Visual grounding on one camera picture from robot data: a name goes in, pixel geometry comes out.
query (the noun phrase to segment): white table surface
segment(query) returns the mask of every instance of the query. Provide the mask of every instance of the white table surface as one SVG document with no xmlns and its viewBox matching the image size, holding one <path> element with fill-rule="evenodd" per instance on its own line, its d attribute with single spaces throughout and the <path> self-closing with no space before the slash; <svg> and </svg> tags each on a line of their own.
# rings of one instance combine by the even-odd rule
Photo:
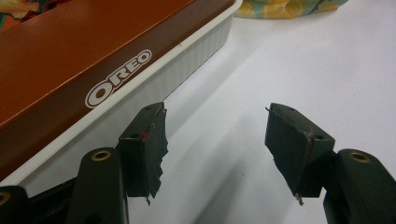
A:
<svg viewBox="0 0 396 224">
<path fill-rule="evenodd" d="M 235 18 L 224 47 L 165 99 L 163 184 L 151 206 L 129 199 L 131 223 L 327 223 L 325 191 L 300 206 L 264 145 L 271 103 L 396 176 L 395 8 L 350 0 L 294 20 Z"/>
</svg>

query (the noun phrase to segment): oreo box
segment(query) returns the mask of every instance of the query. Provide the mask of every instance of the oreo box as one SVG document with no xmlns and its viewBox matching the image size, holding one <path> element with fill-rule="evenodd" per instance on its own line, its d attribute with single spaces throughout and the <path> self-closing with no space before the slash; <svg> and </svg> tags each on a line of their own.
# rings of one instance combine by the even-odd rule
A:
<svg viewBox="0 0 396 224">
<path fill-rule="evenodd" d="M 224 44 L 241 3 L 76 0 L 1 32 L 1 185 L 117 140 Z"/>
</svg>

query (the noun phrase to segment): yellow cloth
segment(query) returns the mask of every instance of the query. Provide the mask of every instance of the yellow cloth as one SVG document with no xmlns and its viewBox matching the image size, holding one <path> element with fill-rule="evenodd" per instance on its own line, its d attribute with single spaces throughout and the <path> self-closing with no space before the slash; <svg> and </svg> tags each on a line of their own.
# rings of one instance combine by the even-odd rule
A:
<svg viewBox="0 0 396 224">
<path fill-rule="evenodd" d="M 38 11 L 38 2 L 28 2 L 25 0 L 0 0 L 0 13 L 9 13 L 14 18 L 21 19 L 28 11 Z"/>
<path fill-rule="evenodd" d="M 244 0 L 236 17 L 292 19 L 337 9 L 347 0 Z"/>
</svg>

